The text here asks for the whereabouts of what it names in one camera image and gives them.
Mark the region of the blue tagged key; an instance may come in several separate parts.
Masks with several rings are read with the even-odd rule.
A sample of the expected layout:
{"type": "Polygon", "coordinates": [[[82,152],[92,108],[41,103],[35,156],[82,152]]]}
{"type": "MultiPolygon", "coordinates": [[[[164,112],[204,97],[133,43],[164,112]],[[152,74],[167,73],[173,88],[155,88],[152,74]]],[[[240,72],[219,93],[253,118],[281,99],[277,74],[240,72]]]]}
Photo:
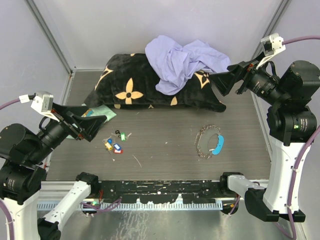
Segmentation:
{"type": "Polygon", "coordinates": [[[120,151],[122,149],[121,146],[117,143],[113,144],[113,148],[116,149],[117,151],[120,151]]]}

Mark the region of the red tagged key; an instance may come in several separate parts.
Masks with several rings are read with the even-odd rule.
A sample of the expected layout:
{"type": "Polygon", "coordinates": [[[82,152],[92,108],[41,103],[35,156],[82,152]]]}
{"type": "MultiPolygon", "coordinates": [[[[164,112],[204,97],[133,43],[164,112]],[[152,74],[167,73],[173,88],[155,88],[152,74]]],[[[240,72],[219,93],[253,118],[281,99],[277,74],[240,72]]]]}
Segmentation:
{"type": "Polygon", "coordinates": [[[120,149],[120,150],[117,150],[117,149],[114,149],[113,151],[115,154],[122,154],[123,153],[123,150],[120,149]]]}

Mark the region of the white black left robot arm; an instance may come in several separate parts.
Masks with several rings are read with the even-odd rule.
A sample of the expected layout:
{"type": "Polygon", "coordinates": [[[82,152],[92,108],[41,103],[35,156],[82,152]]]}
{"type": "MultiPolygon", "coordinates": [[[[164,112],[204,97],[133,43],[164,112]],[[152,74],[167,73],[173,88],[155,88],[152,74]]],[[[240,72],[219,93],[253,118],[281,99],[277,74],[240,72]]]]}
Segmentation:
{"type": "Polygon", "coordinates": [[[54,104],[52,117],[43,117],[39,132],[33,133],[19,123],[0,133],[0,207],[6,215],[10,240],[58,240],[62,230],[85,198],[100,193],[96,175],[82,172],[71,190],[44,217],[37,217],[42,180],[47,172],[43,160],[68,136],[92,141],[107,120],[105,115],[85,116],[87,107],[54,104]]]}

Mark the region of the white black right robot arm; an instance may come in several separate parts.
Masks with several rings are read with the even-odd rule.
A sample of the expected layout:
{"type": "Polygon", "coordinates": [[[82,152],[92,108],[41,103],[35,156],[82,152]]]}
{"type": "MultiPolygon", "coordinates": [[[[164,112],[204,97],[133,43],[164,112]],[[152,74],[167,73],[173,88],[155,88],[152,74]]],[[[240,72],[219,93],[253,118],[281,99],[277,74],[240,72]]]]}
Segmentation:
{"type": "Polygon", "coordinates": [[[225,197],[234,193],[244,199],[247,211],[264,222],[283,218],[302,223],[306,216],[298,204],[303,161],[320,129],[308,103],[320,86],[319,68],[305,60],[293,62],[283,76],[268,73],[257,60],[240,62],[227,72],[210,77],[226,96],[241,82],[238,94],[249,90],[269,104],[266,121],[272,149],[267,187],[259,186],[238,172],[220,177],[219,191],[225,197]]]}

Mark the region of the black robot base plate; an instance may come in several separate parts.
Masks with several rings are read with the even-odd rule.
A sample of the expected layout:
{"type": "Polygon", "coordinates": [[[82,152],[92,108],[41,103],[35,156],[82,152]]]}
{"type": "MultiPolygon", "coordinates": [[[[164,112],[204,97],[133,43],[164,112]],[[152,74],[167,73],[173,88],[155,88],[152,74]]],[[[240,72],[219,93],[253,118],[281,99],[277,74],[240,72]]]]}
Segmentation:
{"type": "Polygon", "coordinates": [[[121,199],[122,204],[173,204],[178,197],[183,204],[209,204],[219,198],[237,197],[214,180],[102,180],[91,196],[105,203],[121,199]]]}

